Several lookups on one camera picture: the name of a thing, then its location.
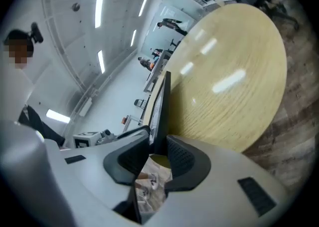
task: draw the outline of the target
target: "black hair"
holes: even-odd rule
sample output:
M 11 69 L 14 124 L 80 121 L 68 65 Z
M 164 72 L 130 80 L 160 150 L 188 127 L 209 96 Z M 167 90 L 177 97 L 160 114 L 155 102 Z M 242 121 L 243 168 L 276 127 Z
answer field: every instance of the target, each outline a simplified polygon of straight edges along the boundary
M 26 44 L 26 49 L 27 49 L 27 57 L 32 57 L 33 56 L 33 42 L 31 40 L 30 35 L 28 35 L 26 32 L 23 32 L 19 29 L 14 29 L 11 30 L 10 33 L 7 35 L 6 39 L 4 40 L 4 45 L 10 46 L 14 45 L 17 43 L 15 40 L 24 40 L 24 43 Z

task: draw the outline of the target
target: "white ceiling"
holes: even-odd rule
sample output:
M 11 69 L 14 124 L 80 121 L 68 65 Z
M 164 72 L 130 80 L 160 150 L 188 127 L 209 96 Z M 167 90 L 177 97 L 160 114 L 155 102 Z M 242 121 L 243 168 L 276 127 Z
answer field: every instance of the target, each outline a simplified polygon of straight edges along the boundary
M 78 12 L 71 9 L 76 2 L 81 6 Z M 142 2 L 104 0 L 102 23 L 95 29 L 96 0 L 15 1 L 0 36 L 4 39 L 11 29 L 29 31 L 32 22 L 38 24 L 44 42 L 34 46 L 33 58 L 23 71 L 34 84 L 28 103 L 37 107 L 42 119 L 47 109 L 70 115 L 88 88 L 99 88 L 130 53 L 142 47 L 161 0 L 148 0 L 138 17 Z M 130 47 L 135 29 L 136 39 Z M 100 50 L 106 69 L 103 75 L 97 57 Z
M 71 6 L 80 4 L 74 12 Z M 83 91 L 101 74 L 97 52 L 102 50 L 106 75 L 115 69 L 141 38 L 150 10 L 148 0 L 138 17 L 143 0 L 103 0 L 101 26 L 95 28 L 96 0 L 44 0 L 45 15 L 59 54 Z M 130 47 L 133 31 L 137 30 Z

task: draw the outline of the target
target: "desk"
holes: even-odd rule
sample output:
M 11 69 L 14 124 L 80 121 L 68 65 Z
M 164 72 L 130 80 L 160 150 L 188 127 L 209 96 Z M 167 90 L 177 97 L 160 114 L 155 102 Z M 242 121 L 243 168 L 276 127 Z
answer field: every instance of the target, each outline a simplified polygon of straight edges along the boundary
M 91 194 L 106 207 L 113 209 L 129 195 L 130 187 L 116 184 L 103 167 L 103 160 L 112 151 L 131 143 L 134 139 L 127 138 L 113 143 L 60 151 L 52 140 L 45 139 L 48 159 L 60 189 L 69 203 L 87 199 Z M 66 164 L 65 158 L 83 155 L 86 159 Z
M 287 60 L 282 38 L 259 9 L 225 5 L 204 17 L 163 69 L 171 72 L 169 133 L 242 152 L 274 118 Z M 149 124 L 162 79 L 146 109 Z
M 163 60 L 164 60 L 166 55 L 171 56 L 171 54 L 167 50 L 163 50 L 159 56 L 158 61 L 155 64 L 153 70 L 151 71 L 151 74 L 149 75 L 148 79 L 146 80 L 146 83 L 145 83 L 144 88 L 143 88 L 144 92 L 151 92 L 150 90 L 148 90 L 148 88 L 151 85 L 151 83 L 154 82 L 157 79 L 158 75 L 160 74 L 160 69 L 161 69 Z

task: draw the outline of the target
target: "dark floor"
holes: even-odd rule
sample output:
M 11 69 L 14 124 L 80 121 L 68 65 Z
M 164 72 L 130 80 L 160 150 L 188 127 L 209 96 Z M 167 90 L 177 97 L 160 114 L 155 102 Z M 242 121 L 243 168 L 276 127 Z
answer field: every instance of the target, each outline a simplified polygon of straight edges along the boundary
M 319 47 L 317 37 L 297 0 L 284 0 L 299 31 L 289 21 L 273 19 L 286 48 L 287 83 L 271 125 L 244 154 L 272 173 L 291 191 L 307 179 L 319 132 Z

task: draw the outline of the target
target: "white desk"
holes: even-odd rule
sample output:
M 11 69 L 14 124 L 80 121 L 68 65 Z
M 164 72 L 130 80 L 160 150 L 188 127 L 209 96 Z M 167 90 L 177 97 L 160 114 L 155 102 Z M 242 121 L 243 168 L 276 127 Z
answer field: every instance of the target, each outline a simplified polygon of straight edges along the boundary
M 52 140 L 45 139 L 48 158 L 52 170 L 60 185 L 68 181 L 69 177 L 75 177 L 106 207 L 112 209 L 122 201 L 126 201 L 130 186 L 119 185 L 113 181 L 103 167 L 106 155 L 132 141 L 134 138 L 124 138 L 113 143 L 59 151 L 58 146 Z M 83 155 L 86 159 L 72 164 L 66 164 L 65 158 Z
M 152 82 L 156 81 L 157 77 L 160 75 L 161 66 L 162 66 L 162 63 L 163 63 L 163 60 L 164 60 L 165 56 L 169 56 L 170 57 L 171 54 L 167 50 L 163 50 L 161 52 L 157 63 L 155 64 L 155 66 L 154 66 L 149 78 L 147 79 L 147 81 L 146 81 L 146 83 L 144 85 L 144 88 L 143 88 L 144 92 L 151 93 L 151 91 L 149 90 L 149 86 L 151 85 Z

